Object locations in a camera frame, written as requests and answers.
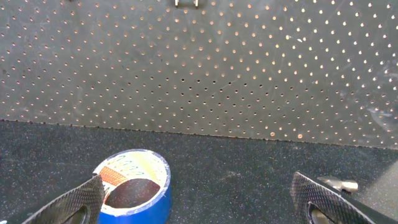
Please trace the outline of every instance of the tape roll hole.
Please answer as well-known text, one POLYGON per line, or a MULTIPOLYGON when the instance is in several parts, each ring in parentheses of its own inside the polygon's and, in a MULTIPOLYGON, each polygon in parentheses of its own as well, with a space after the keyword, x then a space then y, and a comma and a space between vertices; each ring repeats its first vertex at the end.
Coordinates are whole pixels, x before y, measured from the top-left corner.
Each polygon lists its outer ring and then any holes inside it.
POLYGON ((117 186, 105 201, 113 208, 140 206, 153 198, 160 186, 149 179, 131 179, 117 186))

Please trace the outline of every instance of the gray pegboard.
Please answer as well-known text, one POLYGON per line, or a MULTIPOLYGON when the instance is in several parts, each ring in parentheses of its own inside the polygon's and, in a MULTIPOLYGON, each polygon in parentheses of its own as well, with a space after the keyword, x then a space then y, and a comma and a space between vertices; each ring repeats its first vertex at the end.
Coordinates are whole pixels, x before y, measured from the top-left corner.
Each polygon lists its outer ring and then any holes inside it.
POLYGON ((0 117, 398 148, 396 1, 0 1, 0 117))

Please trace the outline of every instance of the gray surface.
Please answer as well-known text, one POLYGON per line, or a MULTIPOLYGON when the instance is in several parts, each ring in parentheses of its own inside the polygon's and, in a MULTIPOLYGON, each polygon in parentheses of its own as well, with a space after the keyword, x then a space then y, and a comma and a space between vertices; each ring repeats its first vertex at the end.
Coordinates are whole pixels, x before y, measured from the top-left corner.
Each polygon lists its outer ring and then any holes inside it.
POLYGON ((169 223, 295 223, 293 173, 354 179, 354 198, 398 219, 398 151, 286 141, 0 122, 0 220, 18 223, 117 152, 170 165, 169 223))
POLYGON ((0 118, 398 148, 396 1, 173 2, 1 1, 0 118))

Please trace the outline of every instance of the perforated metal panel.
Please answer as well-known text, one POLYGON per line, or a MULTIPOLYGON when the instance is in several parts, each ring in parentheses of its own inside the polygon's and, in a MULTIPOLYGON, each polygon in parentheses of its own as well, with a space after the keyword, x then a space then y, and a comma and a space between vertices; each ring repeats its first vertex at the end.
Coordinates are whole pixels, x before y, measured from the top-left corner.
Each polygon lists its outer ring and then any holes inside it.
POLYGON ((0 117, 398 148, 396 1, 0 1, 0 117))

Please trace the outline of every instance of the tape roll inner label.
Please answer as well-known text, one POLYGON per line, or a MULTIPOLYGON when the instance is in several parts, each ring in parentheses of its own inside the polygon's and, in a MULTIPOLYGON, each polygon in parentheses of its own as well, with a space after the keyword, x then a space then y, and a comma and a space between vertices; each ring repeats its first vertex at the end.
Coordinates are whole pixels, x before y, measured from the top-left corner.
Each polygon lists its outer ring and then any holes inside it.
POLYGON ((151 203, 167 181, 165 163, 150 151, 127 151, 103 161, 94 173, 101 174, 105 189, 101 211, 125 215, 151 203))

